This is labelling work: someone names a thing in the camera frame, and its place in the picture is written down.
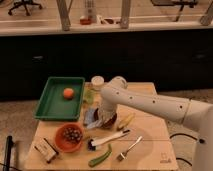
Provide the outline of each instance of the fork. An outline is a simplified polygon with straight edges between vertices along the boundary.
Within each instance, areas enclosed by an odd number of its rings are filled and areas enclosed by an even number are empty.
[[[141,140],[142,138],[143,138],[142,136],[138,137],[138,139],[135,141],[134,144],[132,144],[126,151],[123,151],[122,153],[120,153],[120,154],[117,156],[117,160],[118,160],[118,161],[122,161],[123,159],[125,159],[126,156],[127,156],[127,153],[128,153],[137,143],[139,143],[140,140]]]

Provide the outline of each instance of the brush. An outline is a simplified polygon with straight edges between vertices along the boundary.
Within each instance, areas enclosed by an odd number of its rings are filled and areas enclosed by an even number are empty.
[[[142,139],[142,136],[138,137],[138,139],[135,141],[134,144],[132,144],[126,151],[123,151],[122,153],[120,153],[120,154],[117,156],[117,160],[118,160],[118,161],[122,161],[123,159],[125,159],[126,156],[127,156],[127,153],[128,153],[137,143],[139,143],[141,139]]]
[[[116,132],[108,137],[104,137],[104,138],[100,138],[100,139],[90,139],[88,141],[88,149],[90,150],[96,150],[97,147],[100,147],[100,145],[106,143],[107,141],[110,141],[112,139],[116,139],[116,138],[120,138],[123,137],[125,135],[127,135],[130,132],[130,130],[125,130],[125,131],[119,131]]]

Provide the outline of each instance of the chair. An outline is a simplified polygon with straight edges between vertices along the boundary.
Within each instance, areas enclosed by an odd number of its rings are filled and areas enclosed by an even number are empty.
[[[172,0],[151,0],[152,4],[154,6],[175,6],[179,5],[179,11],[176,16],[175,22],[179,21],[181,13],[185,7],[185,5],[188,5],[189,8],[194,8],[195,5],[198,4],[197,0],[190,0],[190,1],[185,1],[185,0],[178,0],[178,1],[172,1]]]
[[[26,15],[30,16],[30,13],[27,9],[27,5],[36,5],[39,7],[39,9],[42,9],[42,5],[39,3],[35,3],[33,2],[33,0],[21,0],[20,2],[14,2],[14,6],[12,8],[9,9],[8,14],[9,15],[13,15],[12,11],[16,8],[19,8],[20,6],[24,6],[25,10],[26,10]]]

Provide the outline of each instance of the green vegetable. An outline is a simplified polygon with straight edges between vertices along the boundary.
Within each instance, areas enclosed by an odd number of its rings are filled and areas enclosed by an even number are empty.
[[[93,104],[94,101],[94,92],[88,88],[84,90],[83,101],[89,105]]]
[[[112,147],[111,147],[111,145],[109,144],[109,145],[108,145],[108,150],[107,150],[107,152],[104,153],[103,155],[97,157],[97,158],[94,158],[94,159],[90,160],[89,163],[88,163],[89,166],[90,166],[90,167],[94,167],[94,166],[100,164],[100,163],[103,162],[107,157],[109,157],[109,155],[111,154],[111,152],[112,152]]]

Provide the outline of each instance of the green tray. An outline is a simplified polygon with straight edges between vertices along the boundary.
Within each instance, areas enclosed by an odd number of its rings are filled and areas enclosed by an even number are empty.
[[[84,83],[83,77],[49,77],[39,100],[35,118],[50,121],[77,121],[81,111]],[[73,99],[64,99],[65,88],[74,90]]]

